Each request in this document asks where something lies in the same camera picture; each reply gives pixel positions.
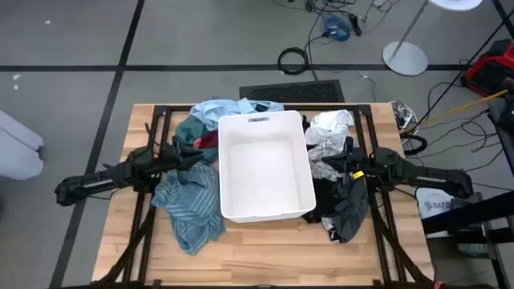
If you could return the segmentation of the red garment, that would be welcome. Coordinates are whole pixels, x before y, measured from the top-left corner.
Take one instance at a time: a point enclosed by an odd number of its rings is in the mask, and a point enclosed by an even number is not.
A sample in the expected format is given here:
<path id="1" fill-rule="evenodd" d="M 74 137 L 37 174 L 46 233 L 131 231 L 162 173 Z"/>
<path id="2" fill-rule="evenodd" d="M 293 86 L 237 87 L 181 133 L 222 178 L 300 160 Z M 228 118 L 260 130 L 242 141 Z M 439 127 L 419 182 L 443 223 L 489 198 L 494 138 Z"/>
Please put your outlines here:
<path id="1" fill-rule="evenodd" d="M 216 149 L 218 147 L 218 132 L 208 132 L 194 141 L 196 149 Z"/>

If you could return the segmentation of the black metal table frame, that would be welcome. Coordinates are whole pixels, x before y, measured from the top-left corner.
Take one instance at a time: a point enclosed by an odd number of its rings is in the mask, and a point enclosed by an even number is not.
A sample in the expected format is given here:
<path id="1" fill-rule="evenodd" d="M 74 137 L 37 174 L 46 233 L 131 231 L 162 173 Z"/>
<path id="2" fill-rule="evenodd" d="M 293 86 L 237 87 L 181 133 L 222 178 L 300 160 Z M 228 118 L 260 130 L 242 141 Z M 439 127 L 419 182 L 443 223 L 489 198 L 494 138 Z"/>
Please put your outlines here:
<path id="1" fill-rule="evenodd" d="M 176 127 L 189 115 L 193 104 L 134 104 L 124 139 L 122 159 L 133 149 L 148 143 L 144 124 L 151 124 L 155 140 L 161 140 L 164 125 L 171 140 Z M 358 145 L 365 141 L 367 152 L 374 146 L 388 147 L 403 154 L 390 104 L 286 104 L 307 118 L 323 111 L 349 109 L 358 112 L 350 127 Z M 416 201 L 400 186 L 380 208 L 384 220 L 394 220 L 399 242 L 424 275 L 434 276 L 434 268 L 423 233 Z M 104 277 L 129 243 L 149 211 L 149 194 L 133 189 L 116 191 L 109 203 L 100 249 L 92 280 Z M 346 244 L 332 244 L 321 224 L 304 219 L 272 222 L 225 222 L 226 233 L 209 242 L 197 255 L 182 251 L 173 236 L 171 221 L 164 210 L 152 209 L 152 235 L 145 236 L 125 268 L 127 274 L 117 281 L 155 279 L 163 286 L 369 286 L 382 279 L 377 238 L 370 214 L 356 237 Z"/>

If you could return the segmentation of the black garment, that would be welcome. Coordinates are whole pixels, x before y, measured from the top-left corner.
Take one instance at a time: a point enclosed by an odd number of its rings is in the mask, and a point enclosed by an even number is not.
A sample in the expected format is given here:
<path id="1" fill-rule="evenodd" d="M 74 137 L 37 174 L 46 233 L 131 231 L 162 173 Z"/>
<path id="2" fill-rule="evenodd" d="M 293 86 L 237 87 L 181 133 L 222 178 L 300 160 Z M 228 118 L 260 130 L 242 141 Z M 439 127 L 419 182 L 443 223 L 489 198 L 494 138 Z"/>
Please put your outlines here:
<path id="1" fill-rule="evenodd" d="M 344 200 L 343 179 L 336 181 L 328 179 L 313 179 L 313 188 L 316 199 L 316 206 L 302 216 L 307 223 L 321 222 L 322 218 L 331 218 L 338 214 L 337 207 Z"/>

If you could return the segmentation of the teal striped shirt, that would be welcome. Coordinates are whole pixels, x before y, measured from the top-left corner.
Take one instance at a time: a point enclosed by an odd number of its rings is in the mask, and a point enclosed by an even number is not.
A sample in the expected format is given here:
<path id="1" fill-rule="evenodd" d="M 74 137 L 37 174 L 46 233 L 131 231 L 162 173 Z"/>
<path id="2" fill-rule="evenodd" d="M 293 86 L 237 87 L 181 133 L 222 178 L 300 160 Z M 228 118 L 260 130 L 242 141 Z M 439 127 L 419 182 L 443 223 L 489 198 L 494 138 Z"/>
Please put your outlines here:
<path id="1" fill-rule="evenodd" d="M 221 214 L 218 172 L 197 163 L 182 174 L 172 170 L 155 188 L 151 204 L 168 214 L 180 248 L 196 255 L 226 232 Z"/>

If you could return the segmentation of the dark grey garment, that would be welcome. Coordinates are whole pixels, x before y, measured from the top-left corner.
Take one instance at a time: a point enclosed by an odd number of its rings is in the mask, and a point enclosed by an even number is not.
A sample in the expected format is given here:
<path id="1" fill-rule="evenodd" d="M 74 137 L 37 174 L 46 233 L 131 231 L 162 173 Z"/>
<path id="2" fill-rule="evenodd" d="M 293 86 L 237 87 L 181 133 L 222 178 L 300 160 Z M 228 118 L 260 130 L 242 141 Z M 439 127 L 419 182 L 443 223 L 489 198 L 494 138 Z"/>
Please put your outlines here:
<path id="1" fill-rule="evenodd" d="M 368 193 L 362 179 L 338 179 L 321 206 L 321 220 L 331 242 L 345 243 L 353 239 L 368 207 Z"/>

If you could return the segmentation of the red and black case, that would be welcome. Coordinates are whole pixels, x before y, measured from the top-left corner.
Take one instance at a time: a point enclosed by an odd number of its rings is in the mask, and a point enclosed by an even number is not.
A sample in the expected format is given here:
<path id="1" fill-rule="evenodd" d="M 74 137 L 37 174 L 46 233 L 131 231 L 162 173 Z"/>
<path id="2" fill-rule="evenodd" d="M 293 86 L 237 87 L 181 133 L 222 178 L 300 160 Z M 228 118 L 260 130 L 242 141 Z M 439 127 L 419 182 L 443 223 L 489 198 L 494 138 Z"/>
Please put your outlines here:
<path id="1" fill-rule="evenodd" d="M 487 97 L 504 90 L 504 80 L 514 80 L 514 42 L 497 40 L 461 77 L 461 84 Z"/>

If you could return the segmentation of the white plastic bin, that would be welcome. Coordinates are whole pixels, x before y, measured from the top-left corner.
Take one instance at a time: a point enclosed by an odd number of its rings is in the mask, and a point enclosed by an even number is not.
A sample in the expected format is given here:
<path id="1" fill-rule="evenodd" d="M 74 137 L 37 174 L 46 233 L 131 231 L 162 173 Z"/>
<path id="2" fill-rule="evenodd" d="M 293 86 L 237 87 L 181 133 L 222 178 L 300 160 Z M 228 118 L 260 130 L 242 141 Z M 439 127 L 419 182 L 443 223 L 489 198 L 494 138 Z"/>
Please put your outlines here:
<path id="1" fill-rule="evenodd" d="M 232 222 L 298 218 L 316 207 L 297 111 L 221 117 L 218 171 L 221 213 Z"/>

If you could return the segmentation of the white printed box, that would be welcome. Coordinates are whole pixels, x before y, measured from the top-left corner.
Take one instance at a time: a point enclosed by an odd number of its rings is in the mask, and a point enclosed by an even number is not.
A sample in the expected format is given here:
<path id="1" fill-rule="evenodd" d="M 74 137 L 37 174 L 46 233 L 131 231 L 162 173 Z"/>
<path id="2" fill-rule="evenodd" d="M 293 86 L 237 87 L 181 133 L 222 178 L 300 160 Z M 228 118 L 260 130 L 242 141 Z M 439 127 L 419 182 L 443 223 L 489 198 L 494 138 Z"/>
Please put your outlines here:
<path id="1" fill-rule="evenodd" d="M 421 219 L 446 213 L 451 209 L 454 198 L 440 189 L 418 187 L 415 191 Z"/>

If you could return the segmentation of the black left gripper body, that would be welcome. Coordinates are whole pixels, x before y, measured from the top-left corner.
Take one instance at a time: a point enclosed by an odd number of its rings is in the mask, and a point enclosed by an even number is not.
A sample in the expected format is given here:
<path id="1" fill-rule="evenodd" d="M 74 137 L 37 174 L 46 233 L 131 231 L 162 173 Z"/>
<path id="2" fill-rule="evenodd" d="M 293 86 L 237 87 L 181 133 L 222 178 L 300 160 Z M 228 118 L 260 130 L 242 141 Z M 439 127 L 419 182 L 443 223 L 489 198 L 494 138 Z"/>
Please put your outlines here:
<path id="1" fill-rule="evenodd" d="M 186 165 L 175 136 L 172 137 L 170 142 L 167 140 L 161 142 L 160 161 L 169 169 L 186 171 Z"/>

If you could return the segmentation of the dark grey equipment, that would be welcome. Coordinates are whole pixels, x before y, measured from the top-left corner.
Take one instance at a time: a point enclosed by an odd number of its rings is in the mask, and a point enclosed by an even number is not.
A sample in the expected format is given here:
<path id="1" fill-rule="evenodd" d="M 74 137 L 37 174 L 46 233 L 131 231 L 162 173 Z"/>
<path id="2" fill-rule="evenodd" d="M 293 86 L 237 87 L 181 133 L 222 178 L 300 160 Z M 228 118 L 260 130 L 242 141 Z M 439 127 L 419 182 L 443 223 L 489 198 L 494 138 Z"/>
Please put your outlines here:
<path id="1" fill-rule="evenodd" d="M 491 100 L 488 105 L 489 119 L 494 124 L 500 143 L 514 176 L 514 79 L 503 80 L 505 96 Z"/>

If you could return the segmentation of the light blue geometric print shirt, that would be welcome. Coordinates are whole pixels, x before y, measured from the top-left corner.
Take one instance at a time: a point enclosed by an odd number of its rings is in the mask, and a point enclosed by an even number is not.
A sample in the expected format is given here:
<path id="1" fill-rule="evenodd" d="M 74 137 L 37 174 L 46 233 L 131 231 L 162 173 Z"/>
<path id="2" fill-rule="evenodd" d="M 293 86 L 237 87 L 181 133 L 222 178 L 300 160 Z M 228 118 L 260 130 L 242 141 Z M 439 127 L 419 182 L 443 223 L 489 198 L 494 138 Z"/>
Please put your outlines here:
<path id="1" fill-rule="evenodd" d="M 208 131 L 218 129 L 218 122 L 223 116 L 246 115 L 258 112 L 280 112 L 282 103 L 268 100 L 206 100 L 194 105 L 190 115 L 201 121 Z"/>

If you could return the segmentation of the grey white leaf print garment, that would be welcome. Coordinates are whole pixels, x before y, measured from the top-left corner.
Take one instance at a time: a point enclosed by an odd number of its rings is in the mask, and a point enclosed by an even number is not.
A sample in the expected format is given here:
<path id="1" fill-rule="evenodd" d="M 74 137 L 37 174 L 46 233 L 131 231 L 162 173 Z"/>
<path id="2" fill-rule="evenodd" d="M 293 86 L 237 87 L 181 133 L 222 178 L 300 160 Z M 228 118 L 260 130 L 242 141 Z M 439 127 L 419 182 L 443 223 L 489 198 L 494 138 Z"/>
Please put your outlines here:
<path id="1" fill-rule="evenodd" d="M 308 159 L 312 177 L 315 179 L 326 179 L 336 181 L 343 177 L 343 173 L 337 172 L 332 166 L 326 164 L 322 158 L 337 155 L 342 151 L 341 147 L 326 142 L 315 146 L 309 146 Z"/>

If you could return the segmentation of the black power adapter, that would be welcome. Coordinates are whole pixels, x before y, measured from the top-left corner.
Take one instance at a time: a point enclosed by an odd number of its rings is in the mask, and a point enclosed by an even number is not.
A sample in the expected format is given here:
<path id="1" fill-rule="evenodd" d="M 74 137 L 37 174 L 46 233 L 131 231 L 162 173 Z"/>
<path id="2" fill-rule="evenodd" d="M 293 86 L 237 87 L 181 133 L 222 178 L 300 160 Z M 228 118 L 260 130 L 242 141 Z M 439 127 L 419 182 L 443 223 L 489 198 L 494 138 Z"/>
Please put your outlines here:
<path id="1" fill-rule="evenodd" d="M 354 34 L 357 37 L 360 37 L 362 35 L 362 30 L 361 30 L 361 28 L 359 26 L 359 18 L 355 14 L 350 14 L 349 15 L 349 21 L 350 21 L 350 23 L 352 25 Z"/>

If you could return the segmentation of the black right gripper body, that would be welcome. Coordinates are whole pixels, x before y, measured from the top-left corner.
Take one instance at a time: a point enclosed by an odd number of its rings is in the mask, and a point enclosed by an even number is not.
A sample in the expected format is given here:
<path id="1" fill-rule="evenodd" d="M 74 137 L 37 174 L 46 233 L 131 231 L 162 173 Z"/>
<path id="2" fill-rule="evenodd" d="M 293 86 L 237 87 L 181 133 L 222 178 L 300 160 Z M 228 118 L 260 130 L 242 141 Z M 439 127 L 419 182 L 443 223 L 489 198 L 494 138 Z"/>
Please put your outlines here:
<path id="1" fill-rule="evenodd" d="M 360 147 L 354 146 L 354 141 L 351 136 L 345 138 L 342 152 L 343 171 L 345 173 L 356 174 L 359 171 L 362 171 L 366 175 L 374 175 L 376 173 L 363 150 Z"/>

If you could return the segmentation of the dark teal dotted shirt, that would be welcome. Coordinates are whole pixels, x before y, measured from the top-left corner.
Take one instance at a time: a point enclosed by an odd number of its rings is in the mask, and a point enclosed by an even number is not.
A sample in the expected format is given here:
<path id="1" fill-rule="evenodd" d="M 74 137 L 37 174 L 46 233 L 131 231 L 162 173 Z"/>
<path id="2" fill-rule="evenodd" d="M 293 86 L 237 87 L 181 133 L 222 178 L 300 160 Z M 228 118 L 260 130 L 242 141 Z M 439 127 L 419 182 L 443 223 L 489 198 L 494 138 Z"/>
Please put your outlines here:
<path id="1" fill-rule="evenodd" d="M 182 121 L 175 130 L 175 136 L 177 137 L 177 143 L 180 149 L 185 147 L 193 147 L 194 142 L 210 133 L 207 127 L 196 117 L 188 116 Z M 218 159 L 218 149 L 198 149 L 202 152 L 202 162 L 205 164 L 212 164 Z"/>

